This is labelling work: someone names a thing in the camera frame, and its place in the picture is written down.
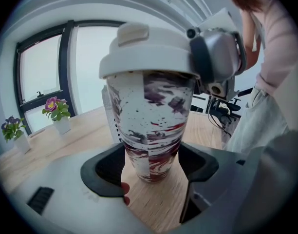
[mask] black window frame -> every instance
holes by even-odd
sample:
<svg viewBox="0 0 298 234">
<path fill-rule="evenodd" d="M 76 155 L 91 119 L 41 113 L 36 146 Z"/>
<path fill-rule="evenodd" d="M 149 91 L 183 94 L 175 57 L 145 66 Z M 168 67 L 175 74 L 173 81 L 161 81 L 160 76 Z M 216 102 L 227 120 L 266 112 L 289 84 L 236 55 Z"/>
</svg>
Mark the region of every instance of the black window frame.
<svg viewBox="0 0 298 234">
<path fill-rule="evenodd" d="M 114 21 L 114 20 L 83 20 L 77 21 L 70 20 L 65 24 L 60 24 L 55 27 L 51 27 L 44 31 L 41 31 L 28 39 L 17 43 L 15 58 L 14 58 L 14 92 L 17 103 L 17 109 L 19 111 L 19 115 L 21 118 L 24 118 L 23 124 L 26 125 L 26 132 L 30 135 L 31 129 L 28 124 L 27 119 L 25 118 L 25 113 L 29 110 L 37 108 L 39 106 L 45 105 L 46 100 L 57 96 L 58 98 L 64 98 L 70 103 L 69 112 L 71 117 L 76 116 L 76 110 L 74 108 L 74 99 L 71 95 L 71 89 L 69 87 L 70 82 L 70 39 L 72 30 L 74 27 L 90 27 L 90 26 L 106 26 L 106 27 L 119 27 L 124 24 L 122 21 Z M 58 54 L 58 76 L 59 76 L 59 84 L 60 90 L 55 91 L 46 95 L 42 95 L 36 99 L 33 99 L 28 102 L 23 103 L 22 93 L 21 93 L 21 80 L 20 80 L 20 56 L 21 54 L 29 49 L 30 47 L 35 46 L 36 44 L 50 39 L 52 37 L 61 35 L 60 46 L 59 46 L 59 54 Z"/>
</svg>

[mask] hand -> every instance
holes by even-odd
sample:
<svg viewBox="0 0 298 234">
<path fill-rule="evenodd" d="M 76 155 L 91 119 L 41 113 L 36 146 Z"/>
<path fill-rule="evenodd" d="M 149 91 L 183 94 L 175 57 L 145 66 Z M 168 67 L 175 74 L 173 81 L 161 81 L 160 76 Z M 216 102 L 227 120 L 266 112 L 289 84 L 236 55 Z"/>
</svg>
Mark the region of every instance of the hand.
<svg viewBox="0 0 298 234">
<path fill-rule="evenodd" d="M 121 183 L 121 187 L 123 189 L 124 194 L 127 194 L 130 191 L 130 186 L 127 183 Z M 129 205 L 130 203 L 130 198 L 124 196 L 124 202 L 126 205 Z"/>
</svg>

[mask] flower pot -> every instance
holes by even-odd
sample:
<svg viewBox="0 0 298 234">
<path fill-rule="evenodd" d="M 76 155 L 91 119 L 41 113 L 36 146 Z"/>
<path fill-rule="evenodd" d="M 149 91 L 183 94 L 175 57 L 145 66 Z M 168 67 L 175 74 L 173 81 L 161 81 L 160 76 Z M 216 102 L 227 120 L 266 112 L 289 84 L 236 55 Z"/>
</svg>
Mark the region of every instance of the flower pot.
<svg viewBox="0 0 298 234">
<path fill-rule="evenodd" d="M 14 145 L 23 154 L 25 154 L 26 152 L 28 152 L 31 149 L 30 144 L 29 144 L 29 142 L 27 140 L 27 137 L 24 134 L 22 136 L 20 136 L 18 139 L 15 139 L 14 140 Z"/>
<path fill-rule="evenodd" d="M 55 120 L 53 122 L 60 135 L 65 134 L 71 129 L 68 117 L 63 117 L 61 120 Z"/>
</svg>

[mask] wooden table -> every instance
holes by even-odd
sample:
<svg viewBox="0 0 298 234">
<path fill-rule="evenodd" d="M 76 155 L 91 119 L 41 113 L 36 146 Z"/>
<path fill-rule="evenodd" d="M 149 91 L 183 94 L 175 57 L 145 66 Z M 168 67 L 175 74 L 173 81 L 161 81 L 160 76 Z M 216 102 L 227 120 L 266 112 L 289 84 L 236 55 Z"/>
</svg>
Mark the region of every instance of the wooden table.
<svg viewBox="0 0 298 234">
<path fill-rule="evenodd" d="M 0 179 L 8 193 L 54 159 L 112 144 L 103 107 L 76 116 L 70 122 L 71 130 L 63 136 L 58 135 L 53 125 L 30 136 L 32 149 L 25 155 L 14 148 L 0 156 Z M 183 141 L 222 148 L 221 131 L 207 116 L 196 112 L 189 114 Z M 137 177 L 126 156 L 122 181 L 130 185 L 129 208 L 154 231 L 160 233 L 179 225 L 188 181 L 177 157 L 162 182 L 147 184 Z"/>
</svg>

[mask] potted plant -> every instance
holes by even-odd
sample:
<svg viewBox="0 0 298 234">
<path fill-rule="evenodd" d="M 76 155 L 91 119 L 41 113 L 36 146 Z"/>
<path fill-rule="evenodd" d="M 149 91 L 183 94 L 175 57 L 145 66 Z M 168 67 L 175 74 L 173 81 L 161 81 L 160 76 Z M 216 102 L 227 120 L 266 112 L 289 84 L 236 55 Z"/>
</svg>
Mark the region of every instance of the potted plant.
<svg viewBox="0 0 298 234">
<path fill-rule="evenodd" d="M 65 99 L 52 97 L 46 101 L 45 108 L 42 110 L 42 114 L 46 114 L 48 118 L 51 117 L 54 126 L 61 135 L 71 129 L 68 119 L 70 117 L 69 106 L 66 102 Z"/>
<path fill-rule="evenodd" d="M 8 119 L 5 120 L 6 122 L 2 124 L 1 128 L 6 142 L 14 139 L 14 145 L 25 154 L 31 149 L 31 147 L 26 135 L 22 130 L 20 130 L 21 127 L 26 127 L 23 124 L 20 126 L 23 120 L 24 118 L 15 119 L 14 117 L 10 116 Z"/>
</svg>

